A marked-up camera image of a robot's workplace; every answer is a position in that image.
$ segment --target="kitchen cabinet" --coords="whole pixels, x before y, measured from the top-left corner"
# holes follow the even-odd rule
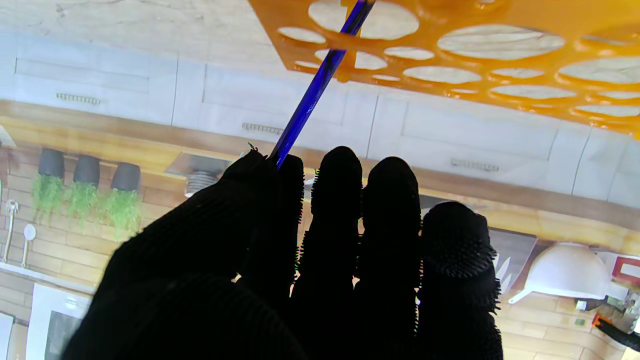
[[[171,124],[177,57],[18,34],[13,100]]]
[[[275,143],[310,81],[303,74],[266,74],[180,59],[173,125]],[[296,146],[328,151],[346,145],[366,156],[376,99],[376,92],[332,81]]]
[[[572,193],[590,128],[429,95],[381,95],[368,157]]]

